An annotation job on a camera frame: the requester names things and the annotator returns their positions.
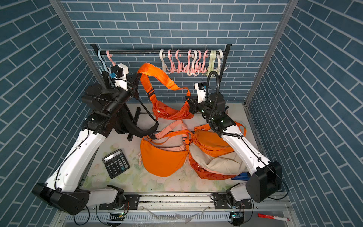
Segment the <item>beige bag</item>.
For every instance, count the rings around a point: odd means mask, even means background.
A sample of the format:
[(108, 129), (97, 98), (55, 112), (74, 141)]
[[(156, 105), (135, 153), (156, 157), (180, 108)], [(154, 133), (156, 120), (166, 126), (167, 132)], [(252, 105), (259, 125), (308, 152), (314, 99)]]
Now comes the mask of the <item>beige bag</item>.
[(205, 170), (220, 175), (239, 175), (248, 172), (246, 164), (237, 155), (231, 152), (219, 157), (212, 157), (204, 153), (197, 145), (189, 146), (191, 157)]

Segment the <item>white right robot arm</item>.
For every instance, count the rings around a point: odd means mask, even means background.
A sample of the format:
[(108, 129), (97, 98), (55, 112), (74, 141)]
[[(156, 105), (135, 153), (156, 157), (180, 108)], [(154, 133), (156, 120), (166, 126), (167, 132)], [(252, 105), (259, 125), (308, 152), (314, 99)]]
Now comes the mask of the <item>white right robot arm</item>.
[(282, 166), (271, 162), (246, 139), (237, 123), (227, 114), (223, 95), (219, 92), (221, 74), (212, 71), (203, 86), (205, 94), (200, 98), (187, 96), (190, 112), (201, 113), (211, 130), (232, 147), (246, 165), (250, 178), (226, 192), (231, 207), (242, 204), (243, 200), (262, 202), (276, 193), (285, 184), (282, 180)]

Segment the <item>black bag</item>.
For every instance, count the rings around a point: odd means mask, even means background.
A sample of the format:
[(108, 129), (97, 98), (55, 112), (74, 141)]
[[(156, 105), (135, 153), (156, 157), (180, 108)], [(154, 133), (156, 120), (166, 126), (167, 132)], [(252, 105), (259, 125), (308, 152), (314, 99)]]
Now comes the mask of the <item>black bag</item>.
[(118, 119), (121, 121), (121, 131), (124, 133), (132, 132), (135, 136), (137, 137), (144, 137), (144, 136), (150, 136), (153, 135), (155, 133), (155, 131), (157, 130), (159, 123), (158, 121), (153, 117), (153, 115), (148, 111), (147, 108), (145, 108), (145, 111), (147, 112), (147, 114), (150, 116), (150, 118), (152, 120), (155, 121), (155, 124), (145, 130), (142, 130), (141, 128), (139, 128), (138, 126), (135, 126), (133, 124), (133, 122), (130, 120), (129, 114), (127, 113), (126, 110), (126, 106), (127, 106), (127, 102), (133, 98), (131, 92), (129, 91), (125, 91), (122, 88), (116, 88), (113, 84), (113, 82), (111, 81), (110, 78), (110, 73), (103, 71), (102, 72), (102, 76), (104, 78), (106, 87), (108, 88), (109, 91), (114, 91), (114, 93), (112, 94), (112, 98), (110, 101), (110, 105), (108, 106), (107, 110), (111, 113), (117, 113), (117, 117)]

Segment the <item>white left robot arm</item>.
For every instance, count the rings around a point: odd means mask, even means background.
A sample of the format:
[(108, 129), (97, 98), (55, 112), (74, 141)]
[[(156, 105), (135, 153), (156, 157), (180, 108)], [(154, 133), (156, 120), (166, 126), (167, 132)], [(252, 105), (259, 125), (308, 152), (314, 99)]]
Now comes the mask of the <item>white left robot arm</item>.
[(103, 77), (109, 81), (106, 88), (91, 85), (82, 97), (93, 111), (85, 119), (70, 152), (45, 183), (37, 183), (32, 189), (32, 194), (43, 202), (73, 216), (100, 204), (109, 204), (113, 209), (125, 207), (123, 189), (108, 185), (103, 189), (84, 190), (81, 189), (82, 180), (99, 147), (112, 131), (141, 138), (153, 134), (158, 127), (154, 125), (146, 131), (139, 128), (126, 104), (132, 97), (139, 96), (140, 73), (125, 80), (127, 90), (111, 84), (122, 82), (121, 78), (112, 78), (107, 72), (103, 72)]

